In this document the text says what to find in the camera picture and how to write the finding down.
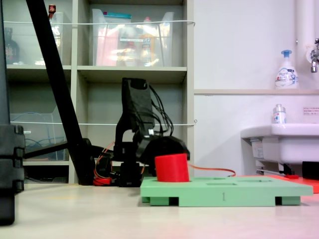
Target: shelf board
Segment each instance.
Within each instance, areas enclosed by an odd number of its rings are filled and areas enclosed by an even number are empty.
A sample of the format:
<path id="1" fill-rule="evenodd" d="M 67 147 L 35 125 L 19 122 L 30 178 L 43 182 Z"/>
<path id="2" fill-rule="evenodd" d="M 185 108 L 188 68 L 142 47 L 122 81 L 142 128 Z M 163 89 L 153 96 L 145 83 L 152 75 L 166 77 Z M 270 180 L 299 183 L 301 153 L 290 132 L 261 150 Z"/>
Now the shelf board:
<path id="1" fill-rule="evenodd" d="M 91 83 L 122 83 L 123 77 L 130 77 L 151 84 L 181 84 L 187 67 L 78 66 L 78 72 Z"/>
<path id="2" fill-rule="evenodd" d="M 183 5 L 183 0 L 88 0 L 90 4 Z"/>
<path id="3" fill-rule="evenodd" d="M 194 90 L 195 95 L 319 95 L 319 90 L 300 90 L 300 89 L 285 89 L 285 90 L 232 90 L 232 89 L 197 89 Z"/>
<path id="4" fill-rule="evenodd" d="M 69 161 L 23 161 L 24 166 L 61 166 L 69 165 Z"/>
<path id="5" fill-rule="evenodd" d="M 12 83 L 48 83 L 45 66 L 7 65 L 7 76 Z M 63 66 L 65 79 L 71 82 L 71 66 Z"/>

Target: pump bottle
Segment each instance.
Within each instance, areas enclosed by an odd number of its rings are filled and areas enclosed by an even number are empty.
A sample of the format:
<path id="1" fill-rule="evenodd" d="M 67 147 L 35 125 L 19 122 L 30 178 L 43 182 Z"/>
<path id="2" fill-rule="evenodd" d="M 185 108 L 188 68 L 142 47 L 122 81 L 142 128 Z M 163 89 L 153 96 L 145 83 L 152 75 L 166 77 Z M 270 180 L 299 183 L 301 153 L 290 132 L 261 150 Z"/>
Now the pump bottle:
<path id="1" fill-rule="evenodd" d="M 299 81 L 296 69 L 292 66 L 289 55 L 291 50 L 284 50 L 281 54 L 284 55 L 284 62 L 279 68 L 277 78 L 275 80 L 276 89 L 298 89 Z"/>

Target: green tray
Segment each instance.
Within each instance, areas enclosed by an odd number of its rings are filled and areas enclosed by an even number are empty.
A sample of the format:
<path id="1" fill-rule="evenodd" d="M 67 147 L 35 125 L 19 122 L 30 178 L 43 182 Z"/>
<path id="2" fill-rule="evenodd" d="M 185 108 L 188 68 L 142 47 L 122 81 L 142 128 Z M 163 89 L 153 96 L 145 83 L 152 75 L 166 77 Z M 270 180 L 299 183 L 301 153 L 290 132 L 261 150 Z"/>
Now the green tray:
<path id="1" fill-rule="evenodd" d="M 192 177 L 187 183 L 163 183 L 145 177 L 143 203 L 151 206 L 241 207 L 300 205 L 312 186 L 271 177 Z"/>

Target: small white bottle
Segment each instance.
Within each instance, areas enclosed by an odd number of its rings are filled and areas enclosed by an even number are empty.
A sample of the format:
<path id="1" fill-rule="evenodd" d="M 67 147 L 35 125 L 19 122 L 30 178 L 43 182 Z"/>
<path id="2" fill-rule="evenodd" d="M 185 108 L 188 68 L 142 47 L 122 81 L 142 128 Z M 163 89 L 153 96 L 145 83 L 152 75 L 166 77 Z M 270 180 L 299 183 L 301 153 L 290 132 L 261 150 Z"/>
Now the small white bottle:
<path id="1" fill-rule="evenodd" d="M 291 50 L 284 50 L 281 54 L 284 55 L 284 62 L 279 68 L 277 78 L 275 80 L 276 89 L 298 89 L 299 78 L 296 69 L 292 66 L 289 55 Z"/>
<path id="2" fill-rule="evenodd" d="M 286 109 L 281 104 L 277 104 L 273 109 L 274 123 L 287 123 Z"/>

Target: faucet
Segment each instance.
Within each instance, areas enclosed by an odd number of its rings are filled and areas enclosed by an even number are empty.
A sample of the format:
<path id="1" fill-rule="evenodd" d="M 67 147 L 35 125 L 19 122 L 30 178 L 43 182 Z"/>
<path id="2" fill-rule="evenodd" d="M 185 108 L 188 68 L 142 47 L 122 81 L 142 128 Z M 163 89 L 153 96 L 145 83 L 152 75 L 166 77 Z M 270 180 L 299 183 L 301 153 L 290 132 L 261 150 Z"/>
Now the faucet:
<path id="1" fill-rule="evenodd" d="M 319 62 L 319 38 L 316 38 L 315 44 L 317 48 L 311 51 L 311 73 L 318 71 L 317 62 Z"/>

